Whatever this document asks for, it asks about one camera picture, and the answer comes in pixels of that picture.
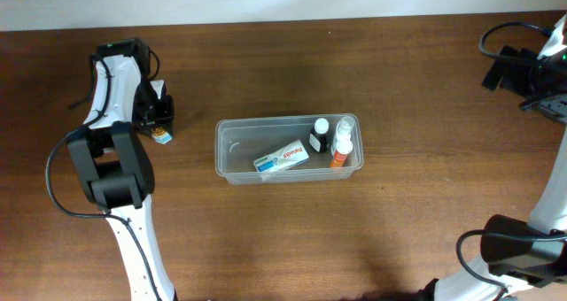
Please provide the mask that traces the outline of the white Panadol box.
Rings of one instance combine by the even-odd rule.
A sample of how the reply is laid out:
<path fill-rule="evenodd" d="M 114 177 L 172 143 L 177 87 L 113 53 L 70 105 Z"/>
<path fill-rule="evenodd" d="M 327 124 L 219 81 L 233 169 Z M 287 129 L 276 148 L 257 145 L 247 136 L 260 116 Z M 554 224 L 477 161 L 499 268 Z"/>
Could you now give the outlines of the white Panadol box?
<path fill-rule="evenodd" d="M 285 171 L 306 163 L 309 155 L 300 140 L 296 140 L 268 155 L 255 159 L 252 163 L 258 173 Z"/>

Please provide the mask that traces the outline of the small jar gold lid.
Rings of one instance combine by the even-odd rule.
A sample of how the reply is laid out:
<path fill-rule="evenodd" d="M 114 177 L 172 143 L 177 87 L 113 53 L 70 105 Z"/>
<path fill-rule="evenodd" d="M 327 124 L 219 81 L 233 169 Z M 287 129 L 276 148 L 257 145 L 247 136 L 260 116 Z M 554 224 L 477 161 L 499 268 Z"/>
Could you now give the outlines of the small jar gold lid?
<path fill-rule="evenodd" d="M 173 137 L 162 127 L 156 127 L 151 130 L 151 137 L 153 140 L 160 144 L 169 143 Z"/>

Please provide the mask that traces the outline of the clear plastic container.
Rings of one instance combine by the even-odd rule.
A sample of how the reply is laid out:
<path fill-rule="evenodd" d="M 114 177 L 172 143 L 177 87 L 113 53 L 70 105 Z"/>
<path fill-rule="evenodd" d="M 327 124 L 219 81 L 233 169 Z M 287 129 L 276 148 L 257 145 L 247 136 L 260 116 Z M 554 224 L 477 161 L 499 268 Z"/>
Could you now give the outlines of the clear plastic container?
<path fill-rule="evenodd" d="M 354 121 L 351 141 L 353 151 L 339 168 L 331 168 L 331 155 L 316 152 L 309 144 L 310 130 L 321 117 L 335 133 L 343 118 Z M 260 173 L 253 161 L 300 140 L 307 151 L 307 162 L 288 170 Z M 233 185 L 341 180 L 363 167 L 364 152 L 358 118 L 351 113 L 283 116 L 239 120 L 222 120 L 216 126 L 215 169 Z"/>

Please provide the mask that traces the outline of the dark syrup bottle white cap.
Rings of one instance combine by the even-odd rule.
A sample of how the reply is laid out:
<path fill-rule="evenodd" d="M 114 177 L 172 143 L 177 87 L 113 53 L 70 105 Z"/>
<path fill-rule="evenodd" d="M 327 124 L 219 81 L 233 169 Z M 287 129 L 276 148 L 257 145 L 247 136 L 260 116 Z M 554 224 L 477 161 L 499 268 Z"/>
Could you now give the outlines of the dark syrup bottle white cap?
<path fill-rule="evenodd" d="M 315 121 L 309 135 L 309 144 L 318 153 L 325 153 L 329 147 L 328 133 L 330 124 L 325 118 Z"/>

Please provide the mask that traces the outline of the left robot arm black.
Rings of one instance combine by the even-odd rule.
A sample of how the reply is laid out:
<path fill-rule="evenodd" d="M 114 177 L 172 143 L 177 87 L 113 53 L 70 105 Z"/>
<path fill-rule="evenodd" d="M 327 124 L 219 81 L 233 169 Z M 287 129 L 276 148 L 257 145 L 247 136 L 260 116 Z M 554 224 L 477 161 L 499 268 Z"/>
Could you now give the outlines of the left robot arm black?
<path fill-rule="evenodd" d="M 175 300 L 151 219 L 155 175 L 140 141 L 173 137 L 173 98 L 158 79 L 160 61 L 139 38 L 101 44 L 89 58 L 86 120 L 66 146 L 87 200 L 116 237 L 134 300 Z"/>

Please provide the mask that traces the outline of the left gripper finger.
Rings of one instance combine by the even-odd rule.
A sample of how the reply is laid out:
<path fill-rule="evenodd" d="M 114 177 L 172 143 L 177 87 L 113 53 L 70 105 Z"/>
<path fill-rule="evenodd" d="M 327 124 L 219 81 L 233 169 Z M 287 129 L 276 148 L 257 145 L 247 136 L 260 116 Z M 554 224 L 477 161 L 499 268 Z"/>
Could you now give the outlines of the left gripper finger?
<path fill-rule="evenodd" d="M 163 128 L 170 134 L 174 134 L 175 105 L 170 95 L 164 98 L 164 123 Z"/>
<path fill-rule="evenodd" d="M 154 121 L 139 120 L 135 122 L 135 130 L 137 133 L 152 137 L 152 129 L 155 126 Z"/>

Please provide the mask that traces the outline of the orange tube white cap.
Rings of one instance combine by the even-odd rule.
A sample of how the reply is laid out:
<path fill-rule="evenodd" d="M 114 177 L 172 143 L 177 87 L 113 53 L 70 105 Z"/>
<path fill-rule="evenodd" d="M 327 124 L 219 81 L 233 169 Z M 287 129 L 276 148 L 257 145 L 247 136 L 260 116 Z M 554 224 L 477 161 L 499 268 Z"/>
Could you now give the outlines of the orange tube white cap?
<path fill-rule="evenodd" d="M 353 143 L 348 139 L 338 140 L 333 154 L 333 159 L 330 162 L 330 168 L 342 167 L 348 155 L 353 150 Z"/>

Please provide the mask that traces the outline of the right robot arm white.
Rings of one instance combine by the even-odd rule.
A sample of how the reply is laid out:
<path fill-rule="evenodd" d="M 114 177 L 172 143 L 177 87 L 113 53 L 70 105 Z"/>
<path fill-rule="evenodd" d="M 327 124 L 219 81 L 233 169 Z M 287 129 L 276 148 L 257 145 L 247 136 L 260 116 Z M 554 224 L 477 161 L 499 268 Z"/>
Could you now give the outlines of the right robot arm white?
<path fill-rule="evenodd" d="M 539 51 L 505 45 L 487 49 L 494 33 L 508 27 L 535 30 L 547 41 Z M 566 124 L 566 19 L 552 27 L 527 22 L 488 29 L 478 44 L 493 65 L 485 89 L 505 89 L 520 97 L 519 109 Z M 460 235 L 455 244 L 460 270 L 432 280 L 418 300 L 512 300 L 517 292 L 566 282 L 566 142 L 561 141 L 551 175 L 526 220 L 495 214 L 481 229 Z"/>

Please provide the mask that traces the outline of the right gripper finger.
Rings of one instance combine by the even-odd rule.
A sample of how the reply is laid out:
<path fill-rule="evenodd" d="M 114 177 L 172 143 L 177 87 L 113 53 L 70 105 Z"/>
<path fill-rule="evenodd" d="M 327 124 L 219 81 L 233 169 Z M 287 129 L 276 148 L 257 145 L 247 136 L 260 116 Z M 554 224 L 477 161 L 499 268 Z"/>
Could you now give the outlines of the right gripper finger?
<path fill-rule="evenodd" d="M 522 111 L 538 112 L 559 123 L 566 123 L 566 93 L 558 92 L 527 99 L 519 105 Z"/>
<path fill-rule="evenodd" d="M 497 88 L 508 91 L 534 91 L 531 70 L 530 66 L 495 61 L 481 86 L 491 91 Z"/>

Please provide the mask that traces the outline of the white lotion bottle clear cap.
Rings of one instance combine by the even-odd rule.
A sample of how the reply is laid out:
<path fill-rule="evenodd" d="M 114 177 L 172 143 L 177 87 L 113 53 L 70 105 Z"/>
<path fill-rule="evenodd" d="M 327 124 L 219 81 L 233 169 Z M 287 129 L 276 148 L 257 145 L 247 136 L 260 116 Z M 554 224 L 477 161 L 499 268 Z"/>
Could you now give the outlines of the white lotion bottle clear cap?
<path fill-rule="evenodd" d="M 335 150 L 337 148 L 337 144 L 339 141 L 351 140 L 354 127 L 355 127 L 355 120 L 352 116 L 345 116 L 338 122 L 330 146 L 331 155 L 335 154 Z"/>

